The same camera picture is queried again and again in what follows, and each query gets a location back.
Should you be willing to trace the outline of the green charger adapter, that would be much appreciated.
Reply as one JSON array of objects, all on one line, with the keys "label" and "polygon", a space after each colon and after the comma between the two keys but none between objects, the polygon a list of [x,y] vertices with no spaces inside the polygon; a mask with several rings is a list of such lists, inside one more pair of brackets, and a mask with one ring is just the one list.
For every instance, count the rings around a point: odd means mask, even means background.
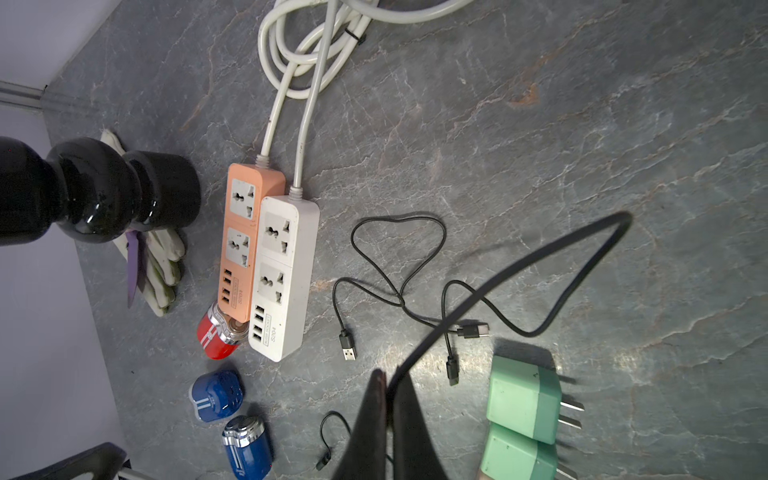
[{"label": "green charger adapter", "polygon": [[491,363],[486,418],[499,426],[553,445],[558,428],[581,429],[561,408],[584,408],[563,399],[558,375],[543,367],[495,355]]},{"label": "green charger adapter", "polygon": [[480,472],[489,479],[578,478],[575,471],[560,462],[555,445],[533,440],[495,423],[490,423]]}]

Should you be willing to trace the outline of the potted green plant black vase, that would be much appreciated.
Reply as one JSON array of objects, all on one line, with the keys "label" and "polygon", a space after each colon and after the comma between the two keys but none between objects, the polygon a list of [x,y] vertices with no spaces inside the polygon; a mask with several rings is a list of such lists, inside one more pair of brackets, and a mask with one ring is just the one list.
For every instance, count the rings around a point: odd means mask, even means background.
[{"label": "potted green plant black vase", "polygon": [[33,242],[52,224],[87,243],[111,242],[130,229],[183,228],[200,206],[198,175],[178,155],[119,154],[81,137],[42,158],[20,140],[1,140],[2,245]]}]

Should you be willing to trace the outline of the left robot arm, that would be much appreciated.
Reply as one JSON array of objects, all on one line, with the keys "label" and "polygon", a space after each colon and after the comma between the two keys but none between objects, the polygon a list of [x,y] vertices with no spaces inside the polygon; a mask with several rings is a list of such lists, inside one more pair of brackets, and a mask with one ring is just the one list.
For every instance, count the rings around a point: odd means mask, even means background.
[{"label": "left robot arm", "polygon": [[43,469],[14,478],[34,479],[153,480],[153,477],[129,468],[127,453],[117,445],[105,442]]}]

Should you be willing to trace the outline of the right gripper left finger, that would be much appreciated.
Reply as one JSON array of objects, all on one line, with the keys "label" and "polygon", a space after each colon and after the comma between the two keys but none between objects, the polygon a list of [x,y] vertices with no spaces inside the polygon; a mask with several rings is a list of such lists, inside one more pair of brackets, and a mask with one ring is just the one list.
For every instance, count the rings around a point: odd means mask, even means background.
[{"label": "right gripper left finger", "polygon": [[386,375],[375,369],[341,463],[332,479],[384,479],[386,475]]}]

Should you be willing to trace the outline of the green charger adapter top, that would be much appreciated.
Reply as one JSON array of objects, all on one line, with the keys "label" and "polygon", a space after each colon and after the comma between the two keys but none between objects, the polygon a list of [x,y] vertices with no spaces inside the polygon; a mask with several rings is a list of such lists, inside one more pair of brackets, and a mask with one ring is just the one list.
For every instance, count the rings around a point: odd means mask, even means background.
[{"label": "green charger adapter top", "polygon": [[563,399],[558,375],[543,367],[495,355],[491,363],[486,418],[499,426],[553,445],[558,428],[581,429],[561,408],[584,408]]}]

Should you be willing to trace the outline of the blue electric shaver lower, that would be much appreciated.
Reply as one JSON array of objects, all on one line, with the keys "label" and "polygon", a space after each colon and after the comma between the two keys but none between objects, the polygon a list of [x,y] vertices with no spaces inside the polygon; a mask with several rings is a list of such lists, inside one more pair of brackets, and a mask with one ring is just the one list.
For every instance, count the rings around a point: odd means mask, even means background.
[{"label": "blue electric shaver lower", "polygon": [[272,467],[265,425],[257,416],[239,415],[222,432],[222,442],[233,474],[239,480],[263,480]]}]

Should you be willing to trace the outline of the green charger adapter middle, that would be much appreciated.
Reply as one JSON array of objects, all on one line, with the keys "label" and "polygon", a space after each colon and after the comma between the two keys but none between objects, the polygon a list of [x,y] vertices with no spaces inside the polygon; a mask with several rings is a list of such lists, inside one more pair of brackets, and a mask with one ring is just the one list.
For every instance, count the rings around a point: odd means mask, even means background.
[{"label": "green charger adapter middle", "polygon": [[575,471],[560,462],[555,445],[533,440],[495,423],[490,423],[480,472],[489,479],[578,478]]}]

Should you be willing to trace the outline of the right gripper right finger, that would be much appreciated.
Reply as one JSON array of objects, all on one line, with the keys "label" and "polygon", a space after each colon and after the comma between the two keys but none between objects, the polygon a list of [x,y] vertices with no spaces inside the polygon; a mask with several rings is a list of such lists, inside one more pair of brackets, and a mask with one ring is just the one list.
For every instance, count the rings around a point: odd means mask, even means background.
[{"label": "right gripper right finger", "polygon": [[409,374],[389,398],[395,479],[447,479]]}]

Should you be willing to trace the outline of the blue electric shaver upper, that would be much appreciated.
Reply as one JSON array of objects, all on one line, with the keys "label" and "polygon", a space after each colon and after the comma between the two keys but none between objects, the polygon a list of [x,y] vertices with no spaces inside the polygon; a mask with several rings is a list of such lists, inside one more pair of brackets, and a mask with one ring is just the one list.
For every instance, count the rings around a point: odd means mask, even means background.
[{"label": "blue electric shaver upper", "polygon": [[198,377],[188,398],[196,417],[212,423],[233,416],[244,401],[244,389],[235,370],[219,370]]}]

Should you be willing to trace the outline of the orange power strip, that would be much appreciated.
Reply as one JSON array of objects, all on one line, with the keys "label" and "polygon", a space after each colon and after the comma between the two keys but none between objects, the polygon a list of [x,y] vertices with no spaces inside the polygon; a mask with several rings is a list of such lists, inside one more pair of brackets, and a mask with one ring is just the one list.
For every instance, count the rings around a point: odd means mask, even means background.
[{"label": "orange power strip", "polygon": [[277,170],[229,166],[217,303],[240,323],[249,321],[261,203],[284,194],[285,187],[285,176]]}]

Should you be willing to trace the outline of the red electric shaver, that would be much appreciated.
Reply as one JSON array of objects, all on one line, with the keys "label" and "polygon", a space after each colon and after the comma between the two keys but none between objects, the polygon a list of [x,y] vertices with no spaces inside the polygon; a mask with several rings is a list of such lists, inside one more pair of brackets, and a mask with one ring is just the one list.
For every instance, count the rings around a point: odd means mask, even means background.
[{"label": "red electric shaver", "polygon": [[247,323],[240,323],[225,314],[217,302],[213,302],[202,317],[198,328],[198,342],[211,360],[229,357],[246,339]]}]

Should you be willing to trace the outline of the blue electric shaver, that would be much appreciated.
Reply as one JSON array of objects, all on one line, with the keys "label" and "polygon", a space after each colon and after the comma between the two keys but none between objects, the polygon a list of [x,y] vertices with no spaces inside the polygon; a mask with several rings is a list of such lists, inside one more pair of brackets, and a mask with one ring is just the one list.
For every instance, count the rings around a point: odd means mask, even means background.
[{"label": "blue electric shaver", "polygon": [[188,398],[196,417],[212,423],[233,416],[244,401],[244,389],[235,370],[219,370],[198,377]]},{"label": "blue electric shaver", "polygon": [[263,480],[272,467],[265,425],[257,416],[239,415],[222,432],[222,442],[233,474],[239,480]]}]

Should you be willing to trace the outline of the white power strip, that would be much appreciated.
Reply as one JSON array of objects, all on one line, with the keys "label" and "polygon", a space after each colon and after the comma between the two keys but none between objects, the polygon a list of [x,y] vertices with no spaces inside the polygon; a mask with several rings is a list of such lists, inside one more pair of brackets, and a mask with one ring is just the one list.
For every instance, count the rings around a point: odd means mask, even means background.
[{"label": "white power strip", "polygon": [[247,340],[273,362],[303,343],[319,216],[308,200],[267,196],[261,203]]}]

